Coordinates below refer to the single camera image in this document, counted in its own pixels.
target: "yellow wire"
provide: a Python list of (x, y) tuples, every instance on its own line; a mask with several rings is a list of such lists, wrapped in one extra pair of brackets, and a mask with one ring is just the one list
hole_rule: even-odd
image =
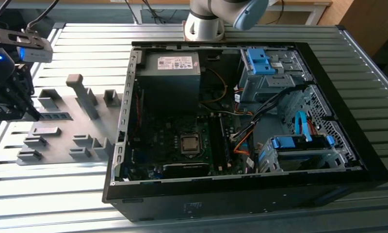
[(221, 82), (223, 82), (223, 85), (224, 85), (224, 93), (223, 93), (223, 95), (220, 96), (219, 99), (215, 99), (215, 100), (205, 100), (205, 101), (201, 101), (201, 102), (200, 102), (200, 103), (213, 103), (213, 102), (217, 102), (220, 99), (224, 98), (224, 96), (225, 96), (225, 94), (227, 94), (227, 84), (225, 84), (224, 79), (221, 78), (221, 76), (217, 74), (217, 72), (216, 72), (213, 69), (211, 69), (211, 68), (205, 68), (205, 69), (208, 69), (212, 73), (215, 73), (215, 75), (220, 78), (220, 80), (221, 80)]

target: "motherboard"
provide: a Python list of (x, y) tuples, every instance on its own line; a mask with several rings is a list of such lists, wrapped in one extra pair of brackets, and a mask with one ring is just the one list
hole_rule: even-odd
[(148, 116), (134, 140), (132, 163), (140, 177), (156, 180), (243, 173), (243, 157), (231, 153), (237, 119), (223, 115)]

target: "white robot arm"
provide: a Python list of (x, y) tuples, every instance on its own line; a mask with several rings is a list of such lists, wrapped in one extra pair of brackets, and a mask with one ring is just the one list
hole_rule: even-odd
[(185, 38), (191, 41), (221, 40), (223, 21), (241, 31), (249, 30), (260, 20), (268, 4), (269, 0), (192, 0), (184, 26)]

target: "black case frame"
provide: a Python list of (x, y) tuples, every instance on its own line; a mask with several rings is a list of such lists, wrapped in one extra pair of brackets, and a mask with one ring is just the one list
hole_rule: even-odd
[(388, 182), (387, 168), (351, 114), (332, 81), (307, 43), (295, 42), (133, 42), (134, 50), (164, 51), (167, 46), (244, 48), (293, 46), (300, 53), (313, 82), (333, 114), (363, 170), (244, 179), (110, 185), (112, 158), (102, 202), (110, 203), (130, 221), (185, 219), (192, 217), (264, 213), (292, 208), (323, 206), (361, 189)]

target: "slotted aluminum table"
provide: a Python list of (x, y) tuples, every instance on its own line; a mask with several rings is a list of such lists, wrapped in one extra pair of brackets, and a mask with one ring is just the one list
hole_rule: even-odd
[[(348, 33), (336, 27), (259, 26), (239, 32), (227, 28), (229, 41), (309, 43), (336, 88), (388, 168), (388, 79)], [(36, 93), (65, 87), (65, 77), (81, 73), (94, 94), (122, 92), (132, 41), (183, 40), (181, 25), (66, 24), (49, 40), (53, 62), (36, 64)], [(385, 232), (388, 183), (308, 210), (130, 223), (101, 203), (105, 163), (18, 166), (17, 151), (32, 123), (0, 126), (0, 233), (84, 231), (193, 232)]]

